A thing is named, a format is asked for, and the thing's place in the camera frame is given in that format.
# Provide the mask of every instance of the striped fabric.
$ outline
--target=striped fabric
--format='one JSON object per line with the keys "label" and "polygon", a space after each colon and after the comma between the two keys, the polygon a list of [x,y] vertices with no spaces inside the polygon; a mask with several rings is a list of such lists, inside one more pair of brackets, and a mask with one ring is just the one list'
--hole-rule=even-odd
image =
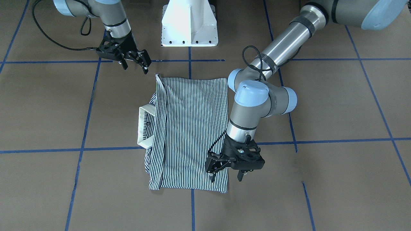
{"label": "striped fabric", "polygon": [[[202,189],[227,192],[227,169],[211,183],[205,171],[207,151],[225,130],[228,118],[226,79],[197,80],[157,76],[150,100],[155,118],[144,115],[143,138],[154,134],[145,155],[149,188]],[[222,148],[221,139],[214,147]]]}

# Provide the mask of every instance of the black band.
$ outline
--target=black band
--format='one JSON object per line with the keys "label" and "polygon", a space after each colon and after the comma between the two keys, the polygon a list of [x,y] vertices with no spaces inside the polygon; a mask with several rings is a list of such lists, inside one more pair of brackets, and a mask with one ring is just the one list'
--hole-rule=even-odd
{"label": "black band", "polygon": [[334,2],[332,3],[332,9],[331,9],[331,18],[332,18],[332,21],[335,23],[338,23],[335,17],[335,11],[337,9],[337,4],[338,4],[338,0],[334,0]]}
{"label": "black band", "polygon": [[309,3],[305,4],[305,6],[306,5],[311,5],[313,7],[316,7],[317,9],[319,9],[323,13],[324,17],[326,18],[326,25],[328,24],[329,16],[328,16],[328,13],[327,13],[327,11],[325,10],[325,8],[323,6],[321,6],[320,4],[318,4],[316,2],[309,2]]}
{"label": "black band", "polygon": [[107,25],[107,24],[104,24],[104,25],[109,26],[109,27],[115,27],[115,26],[118,26],[118,25],[121,25],[121,24],[125,23],[126,21],[127,21],[127,18],[125,18],[123,21],[121,21],[121,23],[117,23],[117,24],[114,24],[114,25]]}
{"label": "black band", "polygon": [[303,17],[303,16],[298,16],[295,17],[292,22],[298,22],[303,24],[305,27],[307,27],[307,29],[309,30],[309,37],[311,38],[311,36],[314,34],[315,32],[315,27],[314,24],[312,24],[312,22],[310,20],[308,20],[307,18]]}
{"label": "black band", "polygon": [[275,64],[274,60],[272,58],[264,53],[261,53],[262,60],[266,62],[272,69],[272,73],[275,73],[278,70],[277,64]]}
{"label": "black band", "polygon": [[242,130],[247,130],[247,131],[251,131],[251,130],[254,130],[254,129],[257,128],[257,127],[253,127],[253,128],[242,127],[242,126],[240,126],[240,125],[235,124],[231,119],[230,119],[230,123],[231,123],[232,125],[234,125],[236,128],[239,128],[239,129],[242,129]]}

